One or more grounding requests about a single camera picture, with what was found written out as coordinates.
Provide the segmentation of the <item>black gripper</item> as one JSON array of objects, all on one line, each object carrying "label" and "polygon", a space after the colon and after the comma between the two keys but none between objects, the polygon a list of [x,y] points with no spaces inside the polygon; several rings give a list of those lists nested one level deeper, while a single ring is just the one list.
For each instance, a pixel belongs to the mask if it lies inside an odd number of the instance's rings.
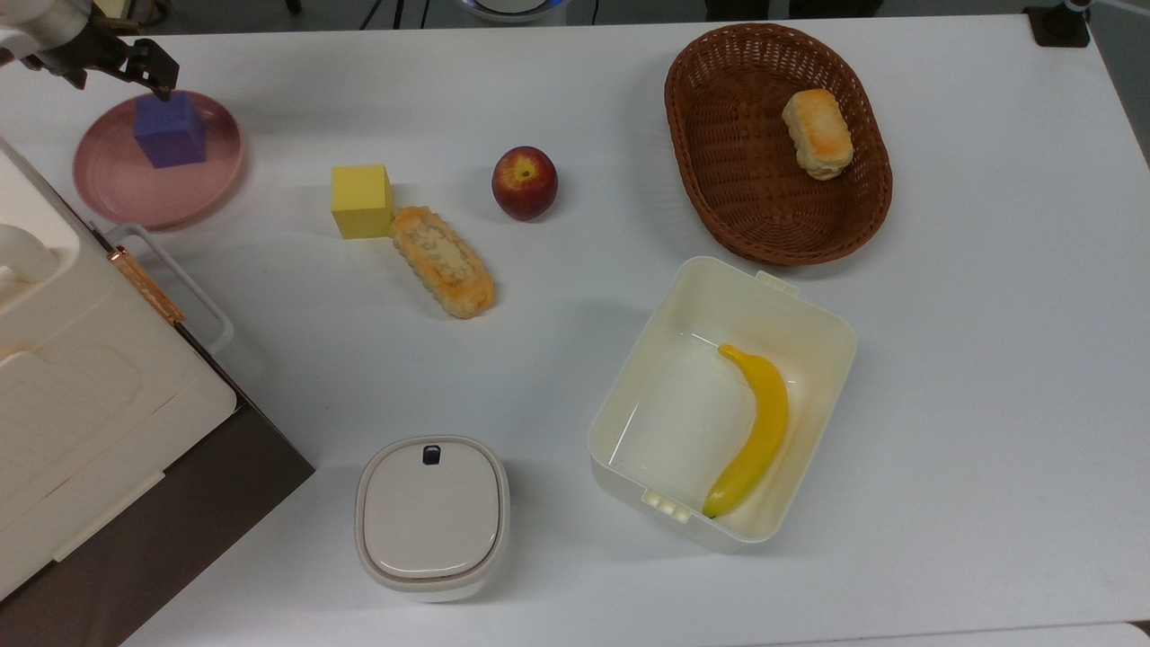
[{"label": "black gripper", "polygon": [[72,40],[56,48],[23,57],[32,71],[49,71],[66,78],[77,90],[85,90],[87,71],[102,71],[128,83],[148,87],[160,102],[172,98],[181,66],[154,40],[136,40],[130,46],[103,26],[84,25]]}]

